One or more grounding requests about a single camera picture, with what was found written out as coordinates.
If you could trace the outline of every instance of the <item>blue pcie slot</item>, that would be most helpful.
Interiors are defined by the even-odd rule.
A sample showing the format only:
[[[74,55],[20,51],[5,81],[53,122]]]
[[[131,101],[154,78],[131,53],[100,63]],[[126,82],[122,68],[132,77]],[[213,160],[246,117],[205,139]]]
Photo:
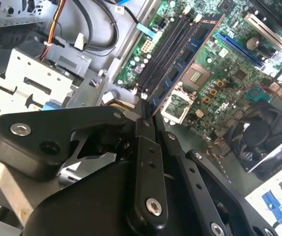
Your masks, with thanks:
[[[246,49],[244,49],[241,45],[239,45],[234,39],[227,35],[222,35],[220,33],[215,33],[215,37],[221,39],[225,43],[227,43],[231,48],[235,49],[240,55],[242,55],[245,59],[250,61],[252,64],[254,64],[256,67],[261,69],[264,67],[264,63],[258,60],[254,55],[252,55],[250,52],[248,52]]]
[[[223,20],[224,14],[214,14],[203,17],[194,30],[190,40],[183,46],[177,58],[168,68],[163,79],[149,98],[152,114],[154,115],[174,86],[192,65],[195,56],[210,38],[213,31]]]

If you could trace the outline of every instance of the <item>cable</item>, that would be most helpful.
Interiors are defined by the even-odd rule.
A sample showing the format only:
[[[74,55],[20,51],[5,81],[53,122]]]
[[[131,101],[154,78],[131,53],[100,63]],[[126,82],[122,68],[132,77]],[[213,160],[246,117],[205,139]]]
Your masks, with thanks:
[[[109,3],[109,4],[112,4],[112,5],[117,5],[115,2],[112,2],[112,1],[110,1],[110,0],[104,0],[105,2],[107,2],[107,3]],[[133,21],[135,22],[135,23],[139,23],[139,21],[137,20],[137,18],[135,17],[135,15],[132,13],[132,11],[129,9],[129,8],[127,8],[126,6],[123,6],[124,7],[124,9],[126,10],[126,12],[131,16],[131,18],[133,19]]]
[[[89,54],[92,54],[92,55],[95,55],[97,57],[101,57],[102,58],[102,57],[109,56],[115,49],[116,49],[116,47],[114,47],[113,49],[111,49],[110,52],[108,52],[107,54],[104,54],[104,55],[95,54],[95,53],[92,53],[92,52],[89,52],[89,51],[86,51],[86,52],[88,52]]]
[[[61,12],[64,8],[64,5],[65,5],[65,1],[66,0],[61,0],[60,1],[60,4],[53,16],[53,21],[52,21],[52,24],[50,26],[50,30],[49,30],[49,36],[48,36],[48,41],[47,41],[47,45],[46,47],[44,48],[42,54],[40,55],[40,60],[43,61],[46,57],[46,54],[48,53],[49,51],[49,47],[50,47],[50,44],[52,43],[52,38],[53,38],[53,34],[54,34],[54,31],[56,29],[56,26],[57,26],[57,22],[58,22],[58,19],[61,15]]]
[[[87,11],[85,10],[85,8],[83,7],[83,5],[80,3],[79,0],[73,0],[74,3],[76,4],[76,6],[79,8],[79,10],[81,11],[81,13],[83,14],[87,25],[89,27],[89,39],[87,44],[84,45],[83,51],[89,52],[89,51],[95,51],[95,52],[102,52],[105,50],[110,50],[113,49],[118,40],[119,40],[119,29],[117,26],[117,22],[115,20],[115,18],[113,17],[112,13],[110,12],[110,10],[108,9],[108,7],[106,6],[106,4],[102,1],[102,0],[92,0],[95,4],[97,4],[108,16],[108,18],[111,21],[111,26],[113,27],[113,35],[112,38],[110,40],[110,42],[107,45],[97,45],[97,44],[93,44],[91,43],[92,40],[92,36],[93,36],[93,26],[92,26],[92,22],[90,20],[90,17],[87,13]]]
[[[222,142],[224,142],[224,139],[223,139],[223,138],[221,138],[221,139],[218,140],[217,142],[213,143],[212,145],[208,146],[208,148],[206,149],[206,154],[208,154],[208,155],[210,155],[210,156],[212,156],[212,157],[217,157],[217,158],[219,158],[219,159],[224,159],[223,156],[221,156],[221,155],[216,155],[213,151],[212,151],[213,153],[210,153],[210,150],[211,150],[214,146],[219,145],[219,144],[222,143]]]

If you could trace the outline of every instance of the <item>silver screw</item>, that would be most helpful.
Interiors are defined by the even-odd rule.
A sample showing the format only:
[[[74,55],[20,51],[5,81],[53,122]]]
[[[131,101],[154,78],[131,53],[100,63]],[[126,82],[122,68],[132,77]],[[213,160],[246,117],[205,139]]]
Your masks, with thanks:
[[[27,136],[31,134],[31,128],[28,125],[22,123],[13,124],[10,130],[13,134],[18,136]]]
[[[195,154],[194,154],[194,156],[196,157],[196,158],[198,158],[198,159],[202,159],[202,156],[201,156],[201,154],[200,153],[198,153],[198,152],[196,152]]]
[[[171,138],[172,140],[176,140],[176,137],[173,134],[168,134],[168,137]]]
[[[144,123],[147,127],[150,127],[150,124],[148,123],[147,120],[143,120],[143,123]]]
[[[212,229],[212,232],[216,236],[224,236],[225,235],[223,229],[217,223],[212,223],[211,229]]]
[[[274,236],[274,234],[269,229],[264,229],[268,236]]]
[[[161,215],[161,212],[162,212],[161,205],[154,198],[149,198],[149,199],[146,200],[146,208],[151,214],[153,214],[155,216]]]
[[[119,113],[115,112],[114,115],[115,115],[116,118],[121,118],[121,115]]]

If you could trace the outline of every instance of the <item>pci express slot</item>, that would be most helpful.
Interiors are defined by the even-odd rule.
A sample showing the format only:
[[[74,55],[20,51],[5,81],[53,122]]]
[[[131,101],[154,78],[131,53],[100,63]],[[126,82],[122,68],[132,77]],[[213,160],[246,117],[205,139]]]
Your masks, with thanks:
[[[276,49],[282,51],[282,38],[276,35],[270,28],[261,22],[255,15],[247,14],[245,21],[251,25],[259,34],[265,37]]]
[[[225,42],[228,46],[230,46],[232,49],[237,51],[240,55],[242,55],[246,60],[250,61],[256,67],[260,69],[264,67],[264,63],[262,61],[258,60],[254,55],[252,55],[250,52],[244,49],[231,37],[227,35],[221,35],[220,33],[215,33],[214,36],[216,38],[221,39],[223,42]]]
[[[147,89],[146,84],[150,79],[154,79],[159,82],[160,78],[154,77],[153,73],[161,66],[161,63],[166,58],[166,55],[178,45],[178,39],[182,36],[182,32],[189,27],[190,22],[186,17],[178,17],[174,22],[172,28],[167,32],[167,37],[162,42],[158,50],[156,51],[150,63],[142,71],[138,80],[139,87],[143,90]]]
[[[260,11],[263,15],[273,20],[276,25],[282,29],[282,20],[277,17],[269,8],[267,8],[260,0],[251,0],[251,3]]]
[[[159,82],[162,80],[166,71],[170,67],[170,65],[175,61],[176,57],[179,55],[179,52],[183,45],[185,45],[188,39],[192,36],[192,33],[196,26],[188,26],[182,30],[179,35],[179,39],[176,39],[174,42],[174,46],[170,49],[169,52],[161,59],[160,65],[153,71],[150,79],[147,80],[146,88],[148,89],[148,93],[151,94],[154,89],[157,87]]]

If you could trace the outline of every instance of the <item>expansion slot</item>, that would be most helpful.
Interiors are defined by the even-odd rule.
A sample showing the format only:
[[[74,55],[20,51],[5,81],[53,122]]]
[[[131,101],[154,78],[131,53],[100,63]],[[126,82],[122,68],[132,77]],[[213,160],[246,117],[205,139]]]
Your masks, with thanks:
[[[168,63],[172,54],[181,50],[184,44],[184,39],[188,39],[189,37],[186,32],[193,32],[193,30],[194,26],[190,25],[190,21],[187,17],[178,17],[176,19],[172,28],[166,33],[167,37],[161,43],[155,55],[150,60],[150,63],[142,71],[141,76],[137,81],[141,90],[147,90],[147,92],[150,93],[151,91],[149,91],[148,87],[149,84],[154,83],[157,86],[162,78],[162,75],[158,77],[162,67]]]
[[[260,0],[251,0],[251,3],[265,16],[273,20],[282,29],[282,20],[273,14]]]
[[[246,60],[250,61],[252,64],[254,64],[258,68],[264,67],[264,63],[260,60],[258,60],[254,55],[252,55],[250,52],[248,52],[245,48],[243,48],[241,45],[239,45],[234,39],[227,35],[221,35],[220,33],[215,33],[214,36],[218,39],[221,39],[224,41],[228,46],[233,48],[235,51],[237,51],[240,55],[242,55]]]
[[[247,16],[245,16],[245,21],[274,45],[276,49],[282,51],[282,38],[270,30],[270,28],[261,22],[255,15],[250,13],[247,14]]]
[[[182,47],[171,63],[157,89],[149,98],[153,115],[161,107],[164,99],[171,93],[194,62],[199,50],[205,45],[211,34],[223,20],[223,14],[203,17],[187,43]]]

